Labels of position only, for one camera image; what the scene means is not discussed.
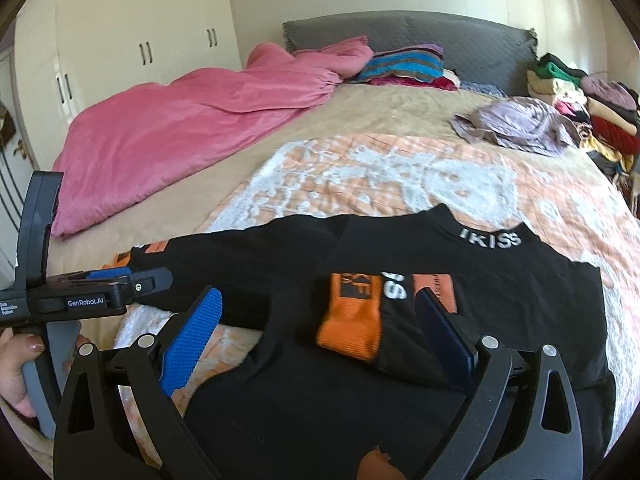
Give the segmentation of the person's left hand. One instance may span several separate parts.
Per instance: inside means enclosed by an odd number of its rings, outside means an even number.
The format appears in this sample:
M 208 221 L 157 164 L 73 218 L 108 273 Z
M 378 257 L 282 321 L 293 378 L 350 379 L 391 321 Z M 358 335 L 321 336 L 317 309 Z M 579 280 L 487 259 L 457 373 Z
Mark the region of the person's left hand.
M 36 413 L 28 397 L 23 366 L 35 361 L 45 348 L 41 337 L 35 334 L 14 333 L 12 328 L 1 334 L 1 397 L 17 414 L 27 419 L 35 418 Z

